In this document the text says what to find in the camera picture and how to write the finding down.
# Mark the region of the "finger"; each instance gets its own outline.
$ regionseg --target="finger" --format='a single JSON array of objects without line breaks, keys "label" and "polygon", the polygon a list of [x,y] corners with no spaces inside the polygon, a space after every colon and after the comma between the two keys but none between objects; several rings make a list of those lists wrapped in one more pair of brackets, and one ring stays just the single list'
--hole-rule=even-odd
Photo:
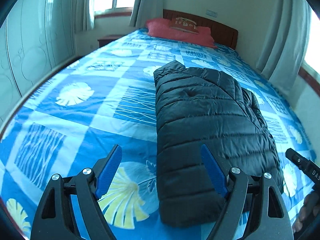
[{"label": "finger", "polygon": [[302,222],[299,218],[295,221],[294,229],[296,232],[299,232],[302,229]]},{"label": "finger", "polygon": [[310,194],[307,195],[307,196],[304,198],[304,201],[303,201],[303,204],[304,204],[304,205],[308,203],[309,198],[310,198]]},{"label": "finger", "polygon": [[303,206],[299,211],[299,219],[300,221],[303,221],[306,219],[306,217],[307,217],[307,209],[305,206]]},{"label": "finger", "polygon": [[320,205],[315,206],[313,209],[313,215],[316,217],[320,211]]}]

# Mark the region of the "wooden headboard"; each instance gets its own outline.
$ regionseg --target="wooden headboard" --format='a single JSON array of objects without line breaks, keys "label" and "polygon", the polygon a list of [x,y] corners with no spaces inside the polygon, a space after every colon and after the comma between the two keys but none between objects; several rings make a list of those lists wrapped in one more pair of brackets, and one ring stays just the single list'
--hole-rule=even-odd
[{"label": "wooden headboard", "polygon": [[238,31],[236,29],[197,15],[166,9],[163,10],[164,19],[172,20],[172,18],[176,17],[187,18],[196,22],[198,26],[209,27],[211,29],[211,36],[215,42],[226,45],[232,49],[236,48],[238,39]]}]

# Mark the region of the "pillowcase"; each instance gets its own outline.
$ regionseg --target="pillowcase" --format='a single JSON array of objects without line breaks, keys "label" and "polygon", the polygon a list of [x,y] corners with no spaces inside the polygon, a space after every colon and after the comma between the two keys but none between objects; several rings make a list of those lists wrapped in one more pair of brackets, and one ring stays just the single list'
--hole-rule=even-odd
[{"label": "pillowcase", "polygon": [[173,18],[171,20],[170,27],[183,32],[196,34],[199,33],[196,22],[181,17],[175,19]]},{"label": "pillowcase", "polygon": [[199,34],[188,33],[171,28],[170,22],[170,20],[162,18],[148,20],[146,22],[146,26],[149,29],[148,35],[157,38],[189,42],[214,49],[217,48],[211,37],[210,28],[198,26],[197,29]]}]

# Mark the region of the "leaf print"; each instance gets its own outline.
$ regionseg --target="leaf print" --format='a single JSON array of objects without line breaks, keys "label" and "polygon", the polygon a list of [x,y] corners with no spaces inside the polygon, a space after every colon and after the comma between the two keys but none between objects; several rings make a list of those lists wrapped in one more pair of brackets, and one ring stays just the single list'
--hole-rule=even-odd
[{"label": "leaf print", "polygon": [[241,62],[239,62],[239,61],[238,61],[237,59],[235,59],[235,58],[233,59],[233,62],[236,63],[236,64],[239,65],[239,66],[242,66],[242,65],[243,65]]},{"label": "leaf print", "polygon": [[269,90],[269,88],[267,86],[265,86],[261,81],[259,80],[255,80],[254,81],[258,86],[264,88],[265,90]]},{"label": "leaf print", "polygon": [[53,84],[54,77],[44,83],[41,87],[39,87],[36,91],[33,92],[30,99],[37,99],[39,96],[45,91],[45,89]]},{"label": "leaf print", "polygon": [[78,64],[80,63],[79,60],[75,61],[74,63],[70,64],[69,66],[67,66],[66,68],[69,69],[69,68],[74,68],[76,67]]},{"label": "leaf print", "polygon": [[117,55],[117,56],[122,56],[122,57],[127,57],[132,54],[131,49],[114,49],[110,51],[110,53]]},{"label": "leaf print", "polygon": [[132,39],[131,41],[132,42],[146,42],[145,40],[142,40],[142,39]]},{"label": "leaf print", "polygon": [[151,193],[156,186],[156,178],[148,182],[148,190]]},{"label": "leaf print", "polygon": [[146,75],[146,76],[150,76],[150,77],[153,77],[153,73],[156,69],[158,68],[161,68],[162,66],[151,66],[151,67],[146,67],[143,69],[143,73]]},{"label": "leaf print", "polygon": [[149,217],[141,206],[145,201],[139,195],[139,185],[130,180],[123,167],[119,167],[108,192],[98,201],[106,221],[118,228],[134,229],[137,222]]},{"label": "leaf print", "polygon": [[29,232],[31,228],[31,224],[26,221],[28,217],[25,210],[19,202],[17,202],[14,198],[10,198],[6,202],[7,210],[14,221],[17,223],[18,227],[23,232]]},{"label": "leaf print", "polygon": [[289,130],[292,133],[292,135],[294,136],[294,138],[296,139],[298,144],[302,143],[302,136],[301,133],[299,133],[299,131],[297,129],[295,129],[292,125],[289,125]]},{"label": "leaf print", "polygon": [[288,197],[293,197],[296,194],[296,189],[297,189],[297,175],[294,172],[293,165],[288,163],[283,168],[283,176],[284,176],[284,180],[283,180],[284,193]]},{"label": "leaf print", "polygon": [[168,51],[168,50],[171,49],[170,47],[164,46],[164,45],[155,45],[154,48],[155,48],[156,50],[161,50],[161,51]]},{"label": "leaf print", "polygon": [[14,124],[15,124],[16,122],[17,122],[16,116],[14,116],[14,117],[12,118],[12,120],[10,121],[8,127],[5,129],[5,131],[4,131],[4,133],[3,133],[3,136],[2,136],[2,138],[0,139],[0,142],[1,142],[2,140],[4,140],[4,139],[7,138],[7,136],[11,133],[12,128],[14,127]]},{"label": "leaf print", "polygon": [[148,167],[148,171],[151,173],[151,174],[153,174],[153,175],[155,175],[156,174],[156,170],[157,170],[157,165],[156,164],[153,164],[152,162],[150,162],[150,161],[146,161],[146,165],[147,165],[147,167]]},{"label": "leaf print", "polygon": [[72,83],[64,86],[59,96],[56,98],[56,104],[60,106],[74,106],[88,100],[94,93],[84,82]]},{"label": "leaf print", "polygon": [[201,60],[201,59],[193,59],[191,62],[196,63],[199,66],[213,68],[208,62]]},{"label": "leaf print", "polygon": [[227,67],[231,66],[231,64],[229,62],[227,62],[226,60],[219,59],[219,58],[217,60],[218,60],[218,62],[220,62],[221,64],[223,64],[223,65],[225,65]]}]

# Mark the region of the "human hand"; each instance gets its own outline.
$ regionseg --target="human hand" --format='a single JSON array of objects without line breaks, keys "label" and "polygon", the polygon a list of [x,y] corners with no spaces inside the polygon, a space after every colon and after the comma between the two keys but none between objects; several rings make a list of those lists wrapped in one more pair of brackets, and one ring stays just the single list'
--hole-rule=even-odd
[{"label": "human hand", "polygon": [[317,216],[320,211],[320,203],[318,203],[318,201],[319,195],[314,191],[305,197],[303,206],[299,211],[299,216],[292,225],[293,233],[299,232],[302,229],[303,221],[310,215],[311,212],[313,212],[314,217]]}]

